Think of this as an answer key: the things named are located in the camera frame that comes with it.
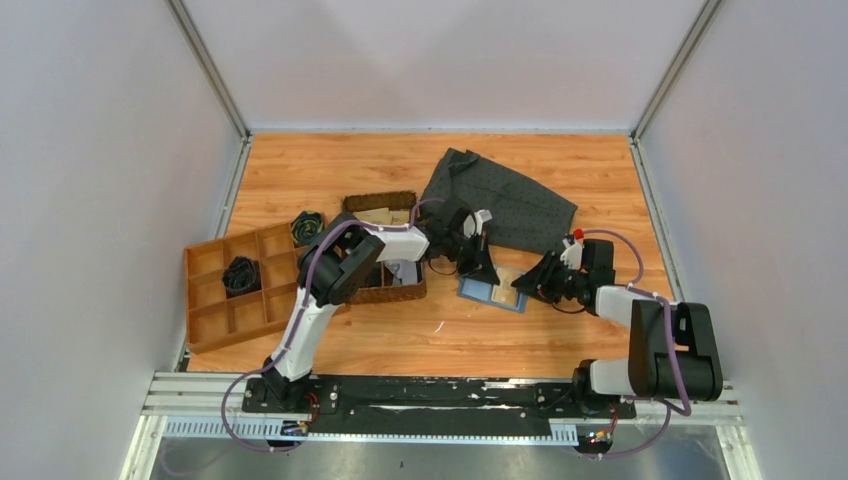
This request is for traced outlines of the teal leather card holder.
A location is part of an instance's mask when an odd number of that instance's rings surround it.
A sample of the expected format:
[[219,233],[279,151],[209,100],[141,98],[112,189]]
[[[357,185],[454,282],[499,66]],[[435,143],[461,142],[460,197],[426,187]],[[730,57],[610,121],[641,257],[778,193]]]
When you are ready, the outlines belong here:
[[461,277],[458,296],[507,311],[524,313],[528,298],[512,286],[512,282],[522,276],[523,273],[510,267],[497,267],[496,273],[500,279],[500,283],[497,285]]

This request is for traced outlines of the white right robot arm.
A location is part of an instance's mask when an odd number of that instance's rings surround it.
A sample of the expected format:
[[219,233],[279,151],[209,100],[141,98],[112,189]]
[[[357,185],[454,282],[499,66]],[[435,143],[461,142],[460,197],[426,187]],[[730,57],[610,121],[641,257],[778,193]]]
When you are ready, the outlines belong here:
[[620,283],[611,239],[587,239],[581,231],[565,237],[513,288],[552,306],[573,300],[590,315],[629,332],[628,350],[615,360],[582,361],[572,376],[571,403],[584,417],[596,417],[621,399],[674,400],[687,414],[695,401],[717,400],[724,378],[709,308],[675,302]]

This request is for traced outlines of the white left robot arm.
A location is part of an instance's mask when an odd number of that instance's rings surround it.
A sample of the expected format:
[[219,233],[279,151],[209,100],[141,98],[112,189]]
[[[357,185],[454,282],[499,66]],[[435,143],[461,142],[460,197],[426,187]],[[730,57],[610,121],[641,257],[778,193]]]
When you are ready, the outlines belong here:
[[304,405],[307,389],[300,380],[312,372],[332,316],[364,287],[379,263],[445,257],[462,277],[500,283],[488,244],[493,214],[472,210],[456,198],[434,202],[434,212],[421,216],[414,206],[410,220],[399,225],[366,222],[344,212],[301,254],[295,307],[282,340],[259,371],[269,386],[268,400],[279,411],[293,413]]

